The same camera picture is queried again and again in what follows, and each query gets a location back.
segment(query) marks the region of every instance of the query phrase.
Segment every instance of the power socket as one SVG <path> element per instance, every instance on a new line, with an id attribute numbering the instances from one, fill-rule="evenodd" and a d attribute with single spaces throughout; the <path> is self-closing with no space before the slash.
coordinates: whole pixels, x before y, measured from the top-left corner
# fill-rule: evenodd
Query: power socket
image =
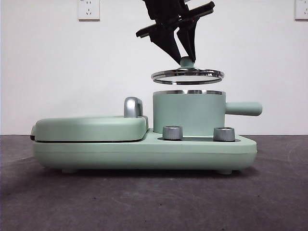
<path id="1" fill-rule="evenodd" d="M 295 0 L 295 20 L 308 20 L 308 0 Z"/>
<path id="2" fill-rule="evenodd" d="M 78 0 L 78 17 L 80 21 L 99 21 L 101 17 L 101 1 Z"/>

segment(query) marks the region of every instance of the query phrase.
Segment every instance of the chrome handle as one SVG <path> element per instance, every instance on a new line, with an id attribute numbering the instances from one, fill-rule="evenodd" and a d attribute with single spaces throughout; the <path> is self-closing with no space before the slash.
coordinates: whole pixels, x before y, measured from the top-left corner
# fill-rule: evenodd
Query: chrome handle
<path id="1" fill-rule="evenodd" d="M 124 101 L 124 118 L 137 118 L 142 115 L 142 100 L 137 97 L 127 97 Z"/>

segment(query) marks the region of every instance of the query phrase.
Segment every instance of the green pot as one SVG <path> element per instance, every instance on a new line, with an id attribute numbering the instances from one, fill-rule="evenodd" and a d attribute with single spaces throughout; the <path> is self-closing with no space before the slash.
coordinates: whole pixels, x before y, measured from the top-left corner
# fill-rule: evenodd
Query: green pot
<path id="1" fill-rule="evenodd" d="M 258 102 L 226 103 L 226 94 L 213 90 L 169 90 L 153 94 L 154 132 L 164 126 L 182 126 L 184 136 L 213 135 L 225 126 L 225 114 L 258 116 Z"/>

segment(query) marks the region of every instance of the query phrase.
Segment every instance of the chrome rim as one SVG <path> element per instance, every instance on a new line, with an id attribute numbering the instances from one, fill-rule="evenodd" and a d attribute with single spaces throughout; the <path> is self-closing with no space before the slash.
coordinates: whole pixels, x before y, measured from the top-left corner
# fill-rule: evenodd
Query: chrome rim
<path id="1" fill-rule="evenodd" d="M 179 79 L 164 79 L 168 77 L 204 77 L 201 80 L 186 81 Z M 156 83 L 171 85 L 199 85 L 220 82 L 224 78 L 224 73 L 216 70 L 198 69 L 198 68 L 179 68 L 176 70 L 160 71 L 152 74 L 152 80 Z"/>
<path id="2" fill-rule="evenodd" d="M 156 91 L 153 95 L 160 94 L 210 94 L 210 95 L 226 95 L 223 91 L 218 90 L 162 90 Z"/>

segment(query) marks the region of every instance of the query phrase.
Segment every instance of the mint green breakfast machine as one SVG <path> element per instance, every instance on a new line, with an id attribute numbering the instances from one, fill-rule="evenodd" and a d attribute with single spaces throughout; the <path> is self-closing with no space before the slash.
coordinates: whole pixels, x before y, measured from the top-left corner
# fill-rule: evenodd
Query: mint green breakfast machine
<path id="1" fill-rule="evenodd" d="M 212 13 L 215 5 L 210 2 L 189 10 L 181 8 L 184 0 L 178 2 L 175 8 L 169 3 L 166 18 L 164 11 L 157 13 L 164 1 L 160 5 L 145 1 L 156 24 L 138 31 L 137 36 L 150 36 L 180 64 L 178 69 L 152 74 L 152 80 L 170 85 L 221 81 L 224 73 L 194 66 L 196 19 Z M 166 26 L 180 28 L 177 34 L 187 57 L 179 57 L 173 36 L 166 36 L 170 35 Z M 127 97 L 120 116 L 39 120 L 32 128 L 31 140 L 38 162 L 65 173 L 79 169 L 210 169 L 231 174 L 253 163 L 257 144 L 226 127 L 225 115 L 258 116 L 261 112 L 260 103 L 228 102 L 222 91 L 158 91 L 153 93 L 153 128 L 143 115 L 142 101 Z"/>

